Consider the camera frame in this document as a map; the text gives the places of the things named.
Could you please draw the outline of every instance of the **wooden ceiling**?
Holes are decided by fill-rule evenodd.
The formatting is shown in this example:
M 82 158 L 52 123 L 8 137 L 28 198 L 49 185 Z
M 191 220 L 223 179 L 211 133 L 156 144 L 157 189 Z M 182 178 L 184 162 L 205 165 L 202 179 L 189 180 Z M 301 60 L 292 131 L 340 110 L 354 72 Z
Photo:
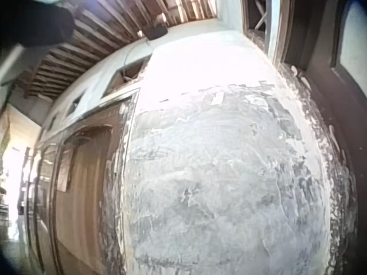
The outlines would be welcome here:
M 80 75 L 114 51 L 141 38 L 156 22 L 172 27 L 214 18 L 214 0 L 74 0 L 63 3 L 75 16 L 75 31 L 66 43 L 53 48 L 17 84 L 26 96 L 55 100 Z

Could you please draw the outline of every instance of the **ceiling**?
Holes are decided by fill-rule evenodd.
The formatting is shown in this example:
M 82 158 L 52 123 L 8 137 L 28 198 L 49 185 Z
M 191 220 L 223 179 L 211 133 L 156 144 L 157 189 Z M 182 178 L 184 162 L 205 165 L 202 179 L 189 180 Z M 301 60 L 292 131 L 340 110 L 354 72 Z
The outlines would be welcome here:
M 18 78 L 27 96 L 55 100 L 80 75 L 111 53 L 142 37 L 157 22 L 172 27 L 214 18 L 215 0 L 85 0 L 63 3 L 75 16 L 69 41 L 53 48 Z

